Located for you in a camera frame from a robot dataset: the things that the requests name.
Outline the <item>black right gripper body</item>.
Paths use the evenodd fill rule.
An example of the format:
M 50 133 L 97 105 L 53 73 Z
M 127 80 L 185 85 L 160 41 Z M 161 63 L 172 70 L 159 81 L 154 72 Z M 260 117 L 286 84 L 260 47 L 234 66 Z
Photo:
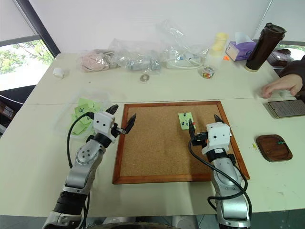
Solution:
M 193 146 L 207 146 L 208 132 L 200 132 L 191 137 Z

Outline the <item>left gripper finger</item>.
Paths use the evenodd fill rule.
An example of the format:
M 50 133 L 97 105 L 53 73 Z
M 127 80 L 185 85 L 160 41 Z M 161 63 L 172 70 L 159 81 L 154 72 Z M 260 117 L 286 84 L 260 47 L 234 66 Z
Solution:
M 114 114 L 116 113 L 118 107 L 119 107 L 119 106 L 118 106 L 117 104 L 112 105 L 111 107 L 109 107 L 109 108 L 105 111 L 105 114 L 106 114 L 108 117 L 114 117 Z
M 135 123 L 135 119 L 136 119 L 136 114 L 134 114 L 127 122 L 127 126 L 125 128 L 125 133 L 128 134 L 132 127 L 134 126 L 134 123 Z

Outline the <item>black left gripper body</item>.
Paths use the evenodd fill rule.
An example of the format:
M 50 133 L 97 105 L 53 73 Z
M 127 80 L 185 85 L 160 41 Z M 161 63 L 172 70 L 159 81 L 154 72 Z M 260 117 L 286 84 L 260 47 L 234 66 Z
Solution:
M 118 127 L 117 123 L 114 123 L 113 127 L 111 128 L 111 135 L 114 138 L 117 138 L 117 136 L 119 136 L 120 134 L 126 134 L 126 130 Z

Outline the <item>bystander bare hand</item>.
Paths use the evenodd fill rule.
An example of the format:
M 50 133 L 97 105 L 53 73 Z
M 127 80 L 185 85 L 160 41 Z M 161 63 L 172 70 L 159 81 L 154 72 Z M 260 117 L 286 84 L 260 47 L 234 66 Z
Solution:
M 295 96 L 303 87 L 303 79 L 297 74 L 288 74 L 278 80 L 265 85 L 262 88 L 262 97 L 270 98 L 273 91 L 288 90 L 292 96 Z

